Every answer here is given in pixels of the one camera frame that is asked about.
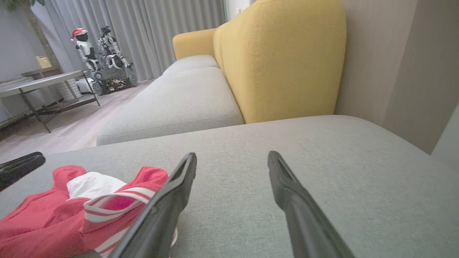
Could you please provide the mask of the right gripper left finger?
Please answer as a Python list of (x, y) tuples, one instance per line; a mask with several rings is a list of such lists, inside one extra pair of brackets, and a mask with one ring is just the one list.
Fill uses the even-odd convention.
[(190, 198), (196, 167), (196, 154), (186, 154), (118, 242), (110, 258), (168, 257), (179, 214)]

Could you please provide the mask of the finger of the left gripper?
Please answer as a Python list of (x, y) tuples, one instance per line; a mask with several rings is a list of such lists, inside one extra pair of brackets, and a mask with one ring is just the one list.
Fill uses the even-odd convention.
[(0, 191), (39, 168), (46, 162), (41, 152), (33, 152), (0, 165)]

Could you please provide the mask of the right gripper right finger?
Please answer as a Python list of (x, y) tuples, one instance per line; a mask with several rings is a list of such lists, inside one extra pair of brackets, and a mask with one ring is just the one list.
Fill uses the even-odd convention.
[(276, 204), (285, 213), (295, 258), (353, 258), (354, 254), (279, 152), (268, 155)]

